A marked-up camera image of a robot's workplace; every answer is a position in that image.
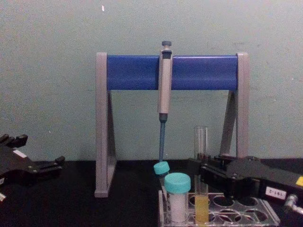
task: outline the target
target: test tube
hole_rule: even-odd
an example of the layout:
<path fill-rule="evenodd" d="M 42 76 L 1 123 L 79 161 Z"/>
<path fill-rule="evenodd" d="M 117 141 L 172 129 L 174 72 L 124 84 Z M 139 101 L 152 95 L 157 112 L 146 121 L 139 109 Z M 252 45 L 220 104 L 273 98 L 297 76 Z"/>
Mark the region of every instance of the test tube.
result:
<path fill-rule="evenodd" d="M 190 177 L 183 173 L 172 173 L 164 178 L 167 194 L 167 211 L 171 223 L 186 224 L 188 221 L 188 192 Z"/>
<path fill-rule="evenodd" d="M 164 197 L 167 200 L 167 192 L 164 187 L 164 177 L 169 174 L 169 164 L 166 161 L 158 162 L 153 166 L 153 169 L 159 179 Z"/>
<path fill-rule="evenodd" d="M 195 158 L 207 159 L 207 127 L 196 126 L 194 128 Z M 204 224 L 208 217 L 208 185 L 201 182 L 200 175 L 194 176 L 195 180 L 195 211 L 196 224 Z"/>

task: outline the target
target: light green wall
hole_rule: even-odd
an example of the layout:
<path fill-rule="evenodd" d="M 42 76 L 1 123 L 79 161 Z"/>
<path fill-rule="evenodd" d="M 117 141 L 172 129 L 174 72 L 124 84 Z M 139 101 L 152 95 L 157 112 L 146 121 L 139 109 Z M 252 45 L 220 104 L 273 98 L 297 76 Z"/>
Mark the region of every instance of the light green wall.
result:
<path fill-rule="evenodd" d="M 32 159 L 95 159 L 96 52 L 155 55 L 166 39 L 177 55 L 248 52 L 249 154 L 303 157 L 302 1 L 10 2 L 0 2 L 0 133 L 28 134 L 20 150 Z M 165 157 L 193 155 L 197 124 L 217 154 L 226 97 L 174 91 Z M 156 159 L 157 91 L 117 91 L 113 102 L 118 159 Z"/>

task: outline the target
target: test tube with yellow liquid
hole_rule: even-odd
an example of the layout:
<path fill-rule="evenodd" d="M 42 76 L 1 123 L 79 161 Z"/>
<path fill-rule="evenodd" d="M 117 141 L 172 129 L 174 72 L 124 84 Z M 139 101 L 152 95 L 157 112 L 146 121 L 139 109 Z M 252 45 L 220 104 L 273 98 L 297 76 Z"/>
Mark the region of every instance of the test tube with yellow liquid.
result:
<path fill-rule="evenodd" d="M 196 126 L 194 137 L 195 158 L 207 157 L 207 127 Z M 200 175 L 195 175 L 195 212 L 196 224 L 206 226 L 208 215 L 208 185 L 201 182 Z"/>

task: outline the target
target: pipette stand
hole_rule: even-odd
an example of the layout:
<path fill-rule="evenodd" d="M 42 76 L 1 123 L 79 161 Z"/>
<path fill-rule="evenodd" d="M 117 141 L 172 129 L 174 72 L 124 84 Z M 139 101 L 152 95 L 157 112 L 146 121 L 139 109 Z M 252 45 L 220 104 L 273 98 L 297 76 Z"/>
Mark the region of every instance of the pipette stand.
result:
<path fill-rule="evenodd" d="M 108 197 L 116 166 L 111 90 L 157 90 L 159 56 L 96 57 L 96 190 Z M 236 123 L 236 155 L 248 155 L 250 66 L 247 53 L 173 56 L 172 90 L 229 90 L 220 154 L 229 155 Z"/>

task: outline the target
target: teal screw cap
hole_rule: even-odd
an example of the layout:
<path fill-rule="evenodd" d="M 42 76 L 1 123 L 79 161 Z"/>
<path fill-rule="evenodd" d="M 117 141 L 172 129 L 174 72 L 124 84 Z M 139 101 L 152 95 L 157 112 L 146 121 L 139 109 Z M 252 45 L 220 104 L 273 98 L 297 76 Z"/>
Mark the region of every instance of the teal screw cap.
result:
<path fill-rule="evenodd" d="M 156 175 L 161 175 L 169 171 L 169 164 L 166 161 L 158 162 L 153 166 Z"/>
<path fill-rule="evenodd" d="M 186 193 L 190 190 L 190 177 L 183 173 L 168 174 L 164 178 L 164 187 L 170 193 Z"/>

